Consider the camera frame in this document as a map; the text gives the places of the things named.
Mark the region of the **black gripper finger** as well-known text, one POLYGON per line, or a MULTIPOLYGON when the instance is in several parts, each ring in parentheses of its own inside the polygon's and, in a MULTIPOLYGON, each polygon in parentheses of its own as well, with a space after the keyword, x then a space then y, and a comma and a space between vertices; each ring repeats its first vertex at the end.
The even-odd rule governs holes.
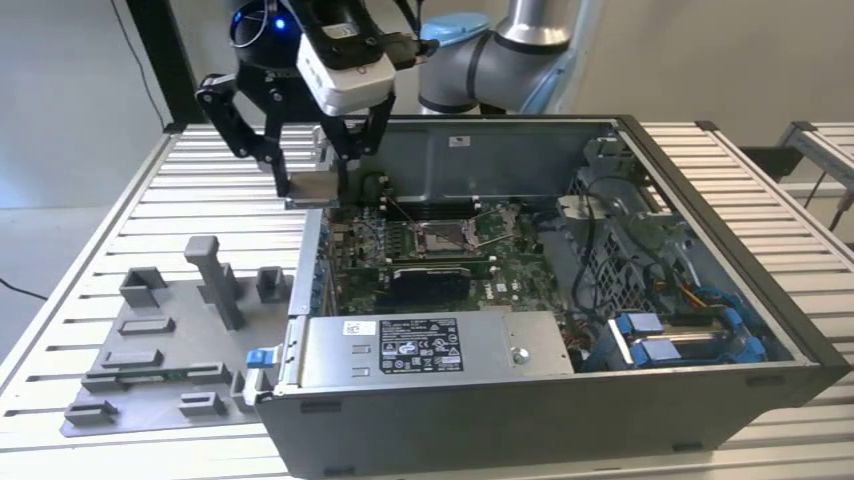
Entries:
POLYGON ((280 140, 286 120, 285 89, 293 79, 289 73, 209 74, 196 91, 201 110, 230 152, 237 158, 252 157, 258 168, 272 174, 280 198, 288 195, 290 186, 280 140), (245 121, 234 105, 238 93, 265 116, 261 133, 245 121))
POLYGON ((348 191, 348 163, 358 160, 362 155, 374 155, 381 143, 382 135, 394 104, 394 95, 368 108, 364 122, 350 129, 342 116, 324 116, 320 126, 325 138, 336 154, 333 161, 337 176, 337 194, 342 197, 348 191))

